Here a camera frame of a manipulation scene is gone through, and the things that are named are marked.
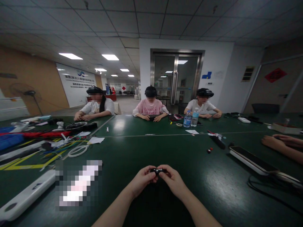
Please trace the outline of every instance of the white t-shirt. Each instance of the white t-shirt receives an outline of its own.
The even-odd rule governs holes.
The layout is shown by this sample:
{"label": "white t-shirt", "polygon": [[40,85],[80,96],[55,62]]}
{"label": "white t-shirt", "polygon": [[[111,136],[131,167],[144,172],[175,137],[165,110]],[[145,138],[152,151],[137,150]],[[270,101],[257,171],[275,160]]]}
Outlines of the white t-shirt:
{"label": "white t-shirt", "polygon": [[[100,104],[98,104],[95,101],[90,101],[80,111],[86,114],[97,114],[99,113],[99,108],[100,108]],[[111,115],[115,114],[114,102],[110,98],[107,98],[105,100],[104,109],[105,109],[104,111],[108,110],[111,113]]]}
{"label": "white t-shirt", "polygon": [[202,106],[199,106],[198,100],[193,99],[188,103],[186,108],[190,109],[191,112],[193,112],[195,108],[199,108],[199,114],[206,114],[207,111],[214,110],[216,107],[208,101],[203,103]]}

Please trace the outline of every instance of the person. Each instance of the person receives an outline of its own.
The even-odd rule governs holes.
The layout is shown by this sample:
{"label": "person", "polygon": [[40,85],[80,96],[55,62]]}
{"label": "person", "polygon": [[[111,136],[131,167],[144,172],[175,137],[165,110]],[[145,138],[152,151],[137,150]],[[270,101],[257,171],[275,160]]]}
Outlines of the person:
{"label": "person", "polygon": [[303,152],[294,149],[303,149],[303,140],[291,136],[274,134],[272,137],[264,136],[261,143],[303,165]]}
{"label": "person", "polygon": [[[190,101],[187,107],[184,110],[184,114],[187,114],[187,111],[190,110],[190,114],[193,114],[195,108],[199,108],[199,117],[201,118],[220,118],[222,116],[222,111],[216,108],[213,104],[211,104],[208,100],[210,97],[213,97],[214,93],[207,88],[200,88],[197,90],[197,99]],[[206,113],[206,111],[215,111],[216,114],[213,116]]]}
{"label": "person", "polygon": [[[149,183],[156,183],[158,177],[150,172],[155,166],[141,169],[134,179],[124,188],[115,201],[98,218],[92,227],[119,227],[122,226],[132,201],[139,196]],[[160,172],[159,176],[167,183],[172,193],[183,202],[196,227],[221,226],[209,213],[203,204],[195,197],[184,184],[180,174],[169,165],[160,165],[157,169],[165,169],[167,173]]]}
{"label": "person", "polygon": [[150,115],[158,115],[155,117],[154,121],[158,122],[163,117],[168,115],[168,110],[165,105],[158,99],[157,90],[153,86],[149,86],[145,90],[146,99],[143,99],[139,102],[137,107],[133,110],[134,117],[140,117],[149,121]]}
{"label": "person", "polygon": [[93,86],[86,90],[92,98],[80,111],[75,114],[75,121],[89,121],[94,118],[115,114],[114,102],[103,95],[101,88]]}

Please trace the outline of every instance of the pink t-shirt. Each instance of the pink t-shirt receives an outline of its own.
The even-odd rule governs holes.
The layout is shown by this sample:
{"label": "pink t-shirt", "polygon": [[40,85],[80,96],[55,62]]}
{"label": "pink t-shirt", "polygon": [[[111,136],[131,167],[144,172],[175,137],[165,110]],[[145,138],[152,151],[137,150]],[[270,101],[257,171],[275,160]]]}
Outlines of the pink t-shirt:
{"label": "pink t-shirt", "polygon": [[133,115],[160,115],[163,113],[163,111],[168,113],[168,110],[166,109],[165,105],[163,105],[160,100],[155,99],[154,102],[149,102],[147,99],[143,99],[133,110]]}

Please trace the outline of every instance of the white cable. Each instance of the white cable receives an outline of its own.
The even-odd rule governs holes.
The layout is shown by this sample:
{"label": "white cable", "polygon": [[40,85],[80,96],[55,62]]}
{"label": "white cable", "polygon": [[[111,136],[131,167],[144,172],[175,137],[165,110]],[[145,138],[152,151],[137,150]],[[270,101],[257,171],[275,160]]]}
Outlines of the white cable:
{"label": "white cable", "polygon": [[[78,157],[78,156],[84,154],[84,153],[87,151],[88,146],[89,146],[89,144],[88,144],[88,145],[82,145],[82,146],[75,147],[74,149],[72,149],[72,150],[68,153],[68,156],[69,156],[70,158]],[[79,152],[81,149],[84,149],[84,150],[83,150],[82,152],[78,153],[78,154],[74,154],[74,153]]]}

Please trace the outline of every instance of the blue basket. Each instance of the blue basket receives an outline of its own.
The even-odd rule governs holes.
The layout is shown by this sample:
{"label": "blue basket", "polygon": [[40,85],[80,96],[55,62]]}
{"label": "blue basket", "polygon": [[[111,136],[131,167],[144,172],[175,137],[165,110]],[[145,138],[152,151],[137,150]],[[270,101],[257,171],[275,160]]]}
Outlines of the blue basket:
{"label": "blue basket", "polygon": [[21,134],[0,136],[0,151],[23,141],[24,138]]}
{"label": "blue basket", "polygon": [[4,127],[4,128],[0,128],[0,133],[7,133],[10,132],[12,130],[14,130],[15,127]]}

